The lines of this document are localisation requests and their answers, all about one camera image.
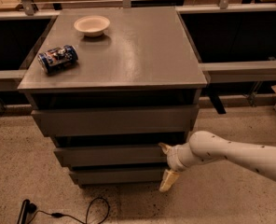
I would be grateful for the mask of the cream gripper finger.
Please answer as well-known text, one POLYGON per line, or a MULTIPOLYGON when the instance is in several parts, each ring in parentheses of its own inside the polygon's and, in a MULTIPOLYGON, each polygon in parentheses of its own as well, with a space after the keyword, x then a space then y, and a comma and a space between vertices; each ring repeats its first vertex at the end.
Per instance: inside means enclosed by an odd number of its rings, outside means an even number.
POLYGON ((179 174, 173 170, 165 170, 159 186, 160 192, 168 191, 179 178, 179 174))
POLYGON ((165 143, 159 143, 159 146, 161 147, 162 152, 165 155, 168 155, 171 152, 171 150, 172 150, 172 147, 169 146, 168 144, 165 144, 165 143))

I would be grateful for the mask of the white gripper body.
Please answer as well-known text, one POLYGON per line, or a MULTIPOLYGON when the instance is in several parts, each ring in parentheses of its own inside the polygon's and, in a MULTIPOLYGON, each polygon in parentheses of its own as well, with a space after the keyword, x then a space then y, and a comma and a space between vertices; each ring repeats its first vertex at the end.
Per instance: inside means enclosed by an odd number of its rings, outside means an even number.
POLYGON ((172 171, 184 172, 187 169, 180 159, 180 156, 184 154, 185 151, 186 147, 184 145, 169 147, 167 151, 167 163, 172 171))

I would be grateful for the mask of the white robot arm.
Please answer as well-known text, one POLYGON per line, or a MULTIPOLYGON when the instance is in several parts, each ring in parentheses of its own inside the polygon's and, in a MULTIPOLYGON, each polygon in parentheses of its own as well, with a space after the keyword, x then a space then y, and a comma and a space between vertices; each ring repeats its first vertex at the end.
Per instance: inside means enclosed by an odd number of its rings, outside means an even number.
POLYGON ((228 141, 214 133, 198 131, 183 145, 159 143, 169 168, 163 173, 159 191, 166 192, 187 168, 227 160, 276 182, 276 147, 228 141))

